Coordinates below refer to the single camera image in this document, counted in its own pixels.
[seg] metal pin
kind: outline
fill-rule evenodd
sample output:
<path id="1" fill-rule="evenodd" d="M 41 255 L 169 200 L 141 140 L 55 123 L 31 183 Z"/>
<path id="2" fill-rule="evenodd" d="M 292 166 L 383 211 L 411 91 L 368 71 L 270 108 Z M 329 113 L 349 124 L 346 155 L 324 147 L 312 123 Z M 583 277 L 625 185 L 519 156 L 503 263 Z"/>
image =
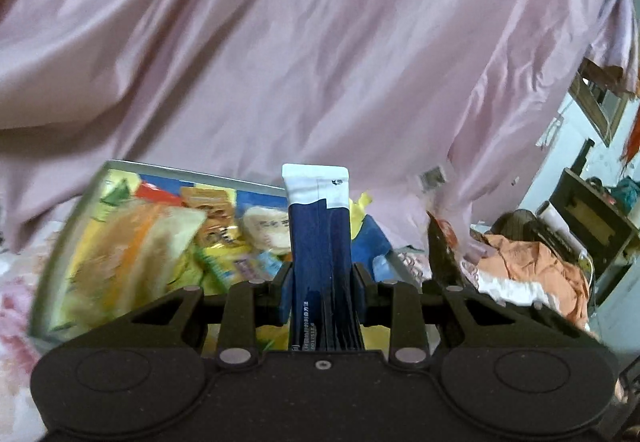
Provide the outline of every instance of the metal pin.
<path id="1" fill-rule="evenodd" d="M 251 352 L 244 348 L 226 348 L 220 352 L 220 361 L 226 364 L 245 364 L 251 359 Z"/>
<path id="2" fill-rule="evenodd" d="M 427 352 L 421 348 L 400 348 L 396 351 L 396 359 L 404 364 L 419 364 L 427 358 Z"/>

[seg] red object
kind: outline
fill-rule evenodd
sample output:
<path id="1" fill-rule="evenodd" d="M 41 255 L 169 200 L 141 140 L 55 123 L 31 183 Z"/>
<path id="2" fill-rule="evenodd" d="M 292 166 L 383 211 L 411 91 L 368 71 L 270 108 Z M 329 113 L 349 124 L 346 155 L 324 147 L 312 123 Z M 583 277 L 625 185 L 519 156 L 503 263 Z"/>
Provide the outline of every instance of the red object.
<path id="1" fill-rule="evenodd" d="M 636 113 L 634 126 L 631 128 L 629 137 L 626 140 L 625 151 L 622 154 L 622 160 L 625 161 L 625 167 L 629 162 L 631 162 L 631 159 L 636 156 L 638 151 L 640 151 L 640 108 Z"/>
<path id="2" fill-rule="evenodd" d="M 447 245 L 452 249 L 457 248 L 458 237 L 456 236 L 456 232 L 453 230 L 453 226 L 448 221 L 440 218 L 437 218 L 436 222 L 438 223 L 438 225 L 440 226 L 440 229 L 442 229 L 442 232 L 444 233 L 444 238 L 447 241 Z"/>
<path id="3" fill-rule="evenodd" d="M 182 206 L 182 199 L 180 197 L 163 189 L 159 189 L 148 182 L 140 183 L 134 197 L 149 200 L 149 202 L 169 204 L 169 206 Z"/>

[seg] snack package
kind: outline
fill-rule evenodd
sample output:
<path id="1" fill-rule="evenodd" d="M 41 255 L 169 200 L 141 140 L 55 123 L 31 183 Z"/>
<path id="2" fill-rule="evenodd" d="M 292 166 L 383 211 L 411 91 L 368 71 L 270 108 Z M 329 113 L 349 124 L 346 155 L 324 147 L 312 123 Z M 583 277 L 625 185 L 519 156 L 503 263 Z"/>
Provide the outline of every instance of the snack package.
<path id="1" fill-rule="evenodd" d="M 289 213 L 286 209 L 251 206 L 244 211 L 242 228 L 251 244 L 259 251 L 274 255 L 291 252 Z"/>
<path id="2" fill-rule="evenodd" d="M 92 218 L 104 222 L 110 213 L 131 197 L 131 190 L 126 179 L 119 181 L 116 186 L 100 199 L 92 213 Z"/>
<path id="3" fill-rule="evenodd" d="M 267 279 L 272 280 L 278 274 L 278 271 L 282 267 L 282 260 L 269 251 L 263 251 L 256 256 L 260 266 L 262 268 Z"/>
<path id="4" fill-rule="evenodd" d="M 364 349 L 351 302 L 349 172 L 285 164 L 293 255 L 292 350 Z"/>
<path id="5" fill-rule="evenodd" d="M 149 202 L 157 202 L 159 204 L 168 204 L 170 206 L 181 206 L 182 199 L 173 193 L 169 193 L 163 189 L 159 189 L 150 182 L 142 181 L 138 189 L 134 193 L 134 197 L 147 200 Z"/>
<path id="6" fill-rule="evenodd" d="M 207 218 L 197 234 L 200 247 L 239 247 L 244 244 L 234 219 L 234 206 L 226 191 L 183 187 L 180 194 L 185 206 L 206 213 Z"/>
<path id="7" fill-rule="evenodd" d="M 92 328 L 164 295 L 205 218 L 202 211 L 138 199 L 113 210 L 72 276 L 66 316 Z"/>
<path id="8" fill-rule="evenodd" d="M 225 294 L 225 290 L 220 286 L 218 280 L 211 272 L 205 273 L 202 281 L 200 282 L 200 286 L 202 287 L 205 295 Z"/>
<path id="9" fill-rule="evenodd" d="M 224 292 L 240 281 L 270 279 L 262 271 L 260 262 L 248 245 L 228 248 L 206 247 L 202 252 L 211 274 Z"/>
<path id="10" fill-rule="evenodd" d="M 205 270 L 202 264 L 198 263 L 194 253 L 195 249 L 197 246 L 192 242 L 180 255 L 174 266 L 171 281 L 167 283 L 167 292 L 177 291 L 187 285 L 202 285 Z"/>

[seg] pink fabric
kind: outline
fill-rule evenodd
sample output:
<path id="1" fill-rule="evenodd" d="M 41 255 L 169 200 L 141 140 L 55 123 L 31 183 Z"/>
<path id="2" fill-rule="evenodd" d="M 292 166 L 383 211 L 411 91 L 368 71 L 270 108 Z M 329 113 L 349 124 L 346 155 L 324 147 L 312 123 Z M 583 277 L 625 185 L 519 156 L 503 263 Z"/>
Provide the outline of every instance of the pink fabric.
<path id="1" fill-rule="evenodd" d="M 617 66 L 621 79 L 614 89 L 636 93 L 638 84 L 638 22 L 634 0 L 605 0 L 600 11 L 597 35 L 590 43 L 585 58 L 602 68 Z"/>
<path id="2" fill-rule="evenodd" d="M 0 0 L 7 241 L 110 158 L 267 183 L 338 164 L 354 192 L 449 158 L 440 208 L 464 222 L 542 135 L 603 3 Z"/>

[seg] yellow snack bag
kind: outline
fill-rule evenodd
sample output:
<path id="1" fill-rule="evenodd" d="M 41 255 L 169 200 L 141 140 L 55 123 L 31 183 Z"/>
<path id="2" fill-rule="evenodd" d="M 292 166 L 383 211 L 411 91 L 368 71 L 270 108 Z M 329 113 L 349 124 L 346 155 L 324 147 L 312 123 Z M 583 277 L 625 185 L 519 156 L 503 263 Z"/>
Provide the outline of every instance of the yellow snack bag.
<path id="1" fill-rule="evenodd" d="M 113 210 L 84 246 L 63 302 L 66 316 L 92 328 L 164 295 L 204 218 L 201 211 L 136 199 Z"/>
<path id="2" fill-rule="evenodd" d="M 195 257 L 195 248 L 196 246 L 191 243 L 180 255 L 178 262 L 175 264 L 171 281 L 167 283 L 167 292 L 177 291 L 187 285 L 202 284 L 205 273 Z"/>

